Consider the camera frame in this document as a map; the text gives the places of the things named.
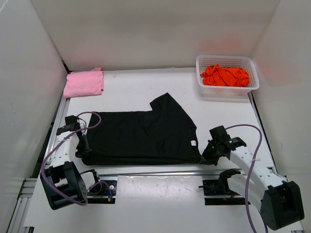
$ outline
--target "pink towel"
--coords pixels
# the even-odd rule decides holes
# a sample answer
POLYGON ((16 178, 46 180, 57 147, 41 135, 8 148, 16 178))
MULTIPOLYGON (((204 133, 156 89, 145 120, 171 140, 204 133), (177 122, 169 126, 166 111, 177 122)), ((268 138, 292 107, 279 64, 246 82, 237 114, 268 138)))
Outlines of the pink towel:
POLYGON ((104 89, 104 73, 100 67, 91 71, 70 73, 64 88, 64 97, 101 95, 104 89))

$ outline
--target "wire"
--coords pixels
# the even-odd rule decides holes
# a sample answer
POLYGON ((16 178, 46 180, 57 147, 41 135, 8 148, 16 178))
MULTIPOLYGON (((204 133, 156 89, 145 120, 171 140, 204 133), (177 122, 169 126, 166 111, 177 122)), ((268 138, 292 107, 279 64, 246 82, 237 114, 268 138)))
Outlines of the wire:
POLYGON ((52 155, 58 148, 60 148, 60 146, 61 146, 68 138, 70 138, 70 137, 71 137, 72 135, 74 135, 75 133, 81 132, 82 130, 94 129, 94 128, 96 128, 96 127, 100 124, 100 122, 102 121, 101 116, 100 116, 98 113, 96 113, 96 112, 82 112, 82 113, 78 114, 77 117, 80 116, 80 115, 82 115, 82 114, 86 114, 86 113, 91 113, 91 114, 96 115, 96 116, 98 117, 98 122, 97 122, 97 124, 95 124, 95 125, 93 125, 93 126, 85 127, 85 128, 83 128, 83 129, 78 129, 78 130, 76 130, 76 131, 71 132, 71 133, 68 134, 66 137, 64 137, 64 139, 61 140, 61 141, 47 154, 47 156, 44 158, 44 160, 43 160, 43 162, 42 162, 41 169, 40 169, 40 170, 41 170, 41 175, 42 175, 43 180, 46 182, 46 184, 47 184, 54 192, 56 192, 57 194, 59 194, 59 195, 62 196, 63 198, 65 198, 65 199, 71 201, 72 203, 75 203, 75 204, 78 204, 78 205, 82 205, 82 206, 87 205, 87 200, 86 200, 85 202, 80 202, 80 201, 77 201, 77 200, 75 200, 75 199, 73 199, 73 198, 67 196, 67 195, 64 194, 63 192, 59 191, 59 190, 48 180, 48 178, 47 178, 47 176, 45 175, 45 172, 44 172, 44 167, 45 167, 45 164, 46 164, 47 160, 51 157, 51 155, 52 155))
POLYGON ((95 184, 93 184, 89 189, 92 189, 92 188, 94 188, 96 185, 98 185, 98 184, 104 184, 107 188, 108 188, 108 196, 110 195, 110 198, 111 198, 111 200, 112 200, 112 192, 111 192, 111 189, 110 189, 110 187, 109 187, 109 185, 105 182, 105 181, 98 181, 98 182, 96 182, 95 184))
POLYGON ((234 194, 232 194, 232 196, 231 197, 229 197, 229 198, 225 198, 225 200, 231 200, 232 198, 234 198, 235 197, 235 195, 236 195, 237 193, 234 193, 234 194))
POLYGON ((78 117, 78 119, 84 122, 84 128, 85 128, 85 127, 86 127, 86 125, 87 125, 86 121, 85 121, 85 120, 83 120, 82 118, 79 118, 79 117, 78 117))
POLYGON ((90 192, 90 189, 91 189, 91 188, 88 189, 88 192, 89 192, 90 194, 92 194, 92 195, 97 195, 97 194, 99 194, 99 193, 102 191, 102 189, 103 189, 103 184, 101 183, 101 189, 100 189, 97 193, 92 193, 92 192, 90 192))
MULTIPOLYGON (((257 152, 259 150, 259 147, 261 145, 261 142, 262 142, 262 133, 260 131, 260 129, 258 127, 256 127, 255 125, 249 125, 249 124, 240 124, 240 125, 233 125, 233 126, 230 126, 228 128, 226 128, 226 130, 228 129, 231 129, 231 128, 235 128, 235 127, 240 127, 240 126, 247 126, 247 127, 252 127, 254 129, 256 129, 258 132, 259 132, 259 142, 256 146, 256 149, 254 151, 254 155, 253 155, 253 161, 252 161, 252 164, 249 168, 249 171, 248 171, 248 174, 247 174, 247 178, 246 178, 246 185, 245 185, 245 207, 246 207, 246 214, 247 214, 247 217, 248 217, 248 221, 249 221, 249 224, 251 225, 251 228, 253 230, 254 233, 257 233, 256 229, 255 229, 255 226, 254 226, 254 223, 252 221, 252 217, 251 217, 251 214, 249 212, 249 205, 248 205, 248 187, 249 187, 249 182, 250 182, 250 179, 251 179, 251 174, 252 174, 252 171, 253 171, 253 168, 254 168, 254 165, 255 165, 255 159, 256 159, 256 155, 257 155, 257 152)), ((268 228, 267 228, 267 225, 265 223, 264 224, 264 228, 265 228, 265 232, 268 233, 268 228)))

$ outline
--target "mesh basket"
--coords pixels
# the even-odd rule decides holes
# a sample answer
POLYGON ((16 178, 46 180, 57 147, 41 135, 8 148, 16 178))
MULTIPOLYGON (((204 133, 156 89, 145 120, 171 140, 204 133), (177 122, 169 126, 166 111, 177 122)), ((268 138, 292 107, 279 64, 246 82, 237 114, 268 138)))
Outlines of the mesh basket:
POLYGON ((196 75, 200 85, 201 93, 206 94, 224 94, 224 95, 240 95, 246 94, 251 90, 259 88, 259 80, 255 70, 253 61, 248 57, 239 56, 217 56, 217 55, 200 55, 196 58, 196 75), (219 64, 224 67, 241 67, 246 69, 249 74, 248 87, 234 86, 206 86, 203 84, 203 77, 200 76, 208 66, 219 64))

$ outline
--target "orange cloth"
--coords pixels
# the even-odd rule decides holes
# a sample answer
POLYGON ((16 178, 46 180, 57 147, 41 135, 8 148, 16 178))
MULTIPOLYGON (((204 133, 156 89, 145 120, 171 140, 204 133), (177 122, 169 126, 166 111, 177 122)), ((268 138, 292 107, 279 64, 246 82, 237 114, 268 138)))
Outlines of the orange cloth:
POLYGON ((239 87, 247 87, 249 85, 247 71, 238 67, 221 68, 220 65, 209 66, 201 76, 204 76, 204 85, 239 87))

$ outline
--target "white backdrop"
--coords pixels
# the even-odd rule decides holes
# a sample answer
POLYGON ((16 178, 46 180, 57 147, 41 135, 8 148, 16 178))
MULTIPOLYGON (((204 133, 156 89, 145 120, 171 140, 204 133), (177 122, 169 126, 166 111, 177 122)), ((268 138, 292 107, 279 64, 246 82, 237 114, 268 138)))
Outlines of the white backdrop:
POLYGON ((71 70, 194 67, 249 56, 279 0, 31 0, 71 70))
POLYGON ((253 54, 254 92, 276 167, 300 186, 311 232, 311 1, 281 0, 253 54))
POLYGON ((0 42, 0 232, 6 232, 21 184, 38 159, 66 72, 28 0, 2 5, 0 42))

